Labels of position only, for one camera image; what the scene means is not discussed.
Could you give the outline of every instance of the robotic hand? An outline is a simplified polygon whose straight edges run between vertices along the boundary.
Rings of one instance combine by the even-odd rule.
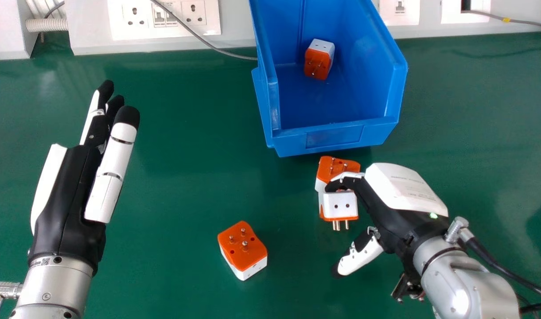
[[[26,279],[0,281],[0,307],[18,300],[13,319],[83,317],[140,122],[122,96],[109,101],[113,90],[107,80],[95,91],[78,146],[50,148],[32,205]]]
[[[389,163],[374,163],[365,172],[335,172],[334,161],[322,157],[319,163],[318,178],[329,172],[325,192],[353,191],[374,223],[332,267],[335,277],[351,274],[382,252],[394,253],[404,272],[392,298],[402,303],[405,295],[420,301],[427,296],[437,319],[517,319],[541,309],[540,304],[519,309],[511,285],[467,255],[465,246],[541,295],[541,287],[490,256],[467,229],[467,220],[458,217],[450,225],[447,207],[417,172]]]

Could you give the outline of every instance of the green table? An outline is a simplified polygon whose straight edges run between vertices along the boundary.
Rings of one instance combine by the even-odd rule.
[[[331,278],[370,219],[362,211],[333,232],[313,190],[319,155],[266,148],[255,62],[212,51],[74,57],[65,36],[47,39],[30,60],[0,62],[0,280],[23,280],[47,151],[78,143],[109,78],[142,121],[87,318],[432,317],[428,304],[390,298],[395,256]],[[418,171],[500,261],[541,283],[541,33],[398,44],[410,66],[400,124],[382,146],[333,155]],[[268,268],[245,282],[216,241],[239,220],[269,251]]]

